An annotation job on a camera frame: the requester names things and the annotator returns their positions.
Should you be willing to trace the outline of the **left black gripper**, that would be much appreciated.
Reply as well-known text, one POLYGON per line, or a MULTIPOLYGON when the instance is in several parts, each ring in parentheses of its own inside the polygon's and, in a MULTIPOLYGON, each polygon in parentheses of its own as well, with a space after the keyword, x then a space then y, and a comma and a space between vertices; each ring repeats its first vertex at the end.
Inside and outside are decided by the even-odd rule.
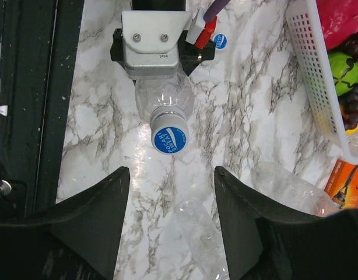
POLYGON ((190 75, 195 68, 204 61, 211 61, 215 57, 215 43, 209 40, 203 49, 188 42, 183 31, 176 46, 168 52, 160 54, 140 54, 130 49, 123 42, 122 30, 113 33, 113 43, 110 57, 119 63, 132 80, 138 79, 169 79, 182 69, 190 75))

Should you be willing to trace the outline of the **clear plastic bottle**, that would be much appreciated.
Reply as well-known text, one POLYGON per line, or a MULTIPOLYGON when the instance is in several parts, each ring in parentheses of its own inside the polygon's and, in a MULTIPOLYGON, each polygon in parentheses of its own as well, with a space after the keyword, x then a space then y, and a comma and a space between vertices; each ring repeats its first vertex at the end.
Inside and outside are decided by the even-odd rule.
POLYGON ((258 192, 300 212, 325 217, 339 211, 325 191, 276 163, 257 163, 251 182, 258 192))
POLYGON ((229 279, 221 232, 196 199, 183 199, 174 208, 191 255, 205 279, 229 279))
POLYGON ((194 89, 189 77, 178 70, 164 79, 139 79, 135 82, 135 101, 142 121, 149 122, 159 107, 180 108, 188 119, 194 107, 194 89))

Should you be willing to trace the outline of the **black mounting rail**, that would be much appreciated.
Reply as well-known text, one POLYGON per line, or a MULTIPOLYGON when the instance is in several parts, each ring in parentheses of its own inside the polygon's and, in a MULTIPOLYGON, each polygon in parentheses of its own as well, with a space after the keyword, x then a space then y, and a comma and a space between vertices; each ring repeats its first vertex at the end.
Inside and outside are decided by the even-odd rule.
POLYGON ((0 221, 55 202, 83 1, 0 1, 0 221))

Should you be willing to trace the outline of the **red dragon fruit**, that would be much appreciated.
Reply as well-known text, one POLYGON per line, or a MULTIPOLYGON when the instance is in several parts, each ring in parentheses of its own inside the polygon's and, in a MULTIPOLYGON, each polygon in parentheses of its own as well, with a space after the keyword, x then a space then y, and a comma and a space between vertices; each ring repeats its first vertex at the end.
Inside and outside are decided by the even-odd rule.
POLYGON ((327 50, 358 32, 358 0, 316 1, 327 50))

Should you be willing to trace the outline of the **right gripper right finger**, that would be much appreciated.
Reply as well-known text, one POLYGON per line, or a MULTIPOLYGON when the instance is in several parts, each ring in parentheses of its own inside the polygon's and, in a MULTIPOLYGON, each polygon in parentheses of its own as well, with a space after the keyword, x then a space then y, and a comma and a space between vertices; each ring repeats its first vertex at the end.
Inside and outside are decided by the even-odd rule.
POLYGON ((309 215, 221 166, 214 182, 231 279, 358 279, 358 209, 309 215))

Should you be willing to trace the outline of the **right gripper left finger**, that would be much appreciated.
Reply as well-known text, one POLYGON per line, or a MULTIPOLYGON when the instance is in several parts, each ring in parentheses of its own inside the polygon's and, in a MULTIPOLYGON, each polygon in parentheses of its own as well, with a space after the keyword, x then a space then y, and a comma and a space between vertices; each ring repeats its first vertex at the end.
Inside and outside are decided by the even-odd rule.
POLYGON ((0 220, 0 279, 113 279, 130 172, 21 220, 0 220))

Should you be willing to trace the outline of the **white plastic basket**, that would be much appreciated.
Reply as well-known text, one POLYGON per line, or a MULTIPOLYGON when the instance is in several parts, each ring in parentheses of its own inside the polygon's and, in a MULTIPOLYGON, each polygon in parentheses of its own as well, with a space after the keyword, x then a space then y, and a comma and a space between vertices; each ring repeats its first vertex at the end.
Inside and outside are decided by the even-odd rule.
POLYGON ((358 165, 358 131, 347 135, 332 79, 316 1, 293 1, 286 21, 318 130, 358 165))

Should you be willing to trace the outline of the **green toy fruit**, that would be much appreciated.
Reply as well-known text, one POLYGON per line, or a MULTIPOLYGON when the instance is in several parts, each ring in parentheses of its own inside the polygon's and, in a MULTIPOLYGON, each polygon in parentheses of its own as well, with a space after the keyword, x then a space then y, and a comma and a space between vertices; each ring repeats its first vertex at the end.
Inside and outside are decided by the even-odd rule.
POLYGON ((358 83, 358 62, 342 52, 332 52, 329 63, 337 96, 351 91, 358 83))

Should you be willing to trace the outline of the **dark purple grape bunch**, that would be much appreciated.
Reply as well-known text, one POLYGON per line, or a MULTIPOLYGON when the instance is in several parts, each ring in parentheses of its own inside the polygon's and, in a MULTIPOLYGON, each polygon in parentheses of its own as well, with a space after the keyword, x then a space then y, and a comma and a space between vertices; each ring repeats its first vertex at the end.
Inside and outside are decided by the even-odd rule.
MULTIPOLYGON (((351 56, 358 62, 358 32, 351 35, 342 45, 340 50, 351 56)), ((340 105, 345 107, 345 113, 358 112, 358 83, 351 91, 339 98, 340 105)))

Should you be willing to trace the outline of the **orange razor box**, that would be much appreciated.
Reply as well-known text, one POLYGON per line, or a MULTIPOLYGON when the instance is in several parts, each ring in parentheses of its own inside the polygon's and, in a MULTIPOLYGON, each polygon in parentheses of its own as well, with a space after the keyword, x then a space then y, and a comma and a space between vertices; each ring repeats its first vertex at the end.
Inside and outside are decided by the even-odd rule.
POLYGON ((338 159, 324 190, 337 208, 355 209, 358 205, 358 165, 338 159))

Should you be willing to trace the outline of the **blue bottle cap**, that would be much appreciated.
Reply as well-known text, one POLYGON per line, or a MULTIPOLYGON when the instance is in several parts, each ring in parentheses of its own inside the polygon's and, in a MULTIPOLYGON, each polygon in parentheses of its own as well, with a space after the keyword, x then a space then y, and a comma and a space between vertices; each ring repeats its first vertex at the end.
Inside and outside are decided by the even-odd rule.
POLYGON ((224 50, 227 47, 228 39, 225 34, 218 33, 213 36, 215 47, 217 50, 224 50))
POLYGON ((184 111, 171 105, 163 105, 150 115, 151 142, 165 155, 182 152, 189 141, 189 129, 184 111))

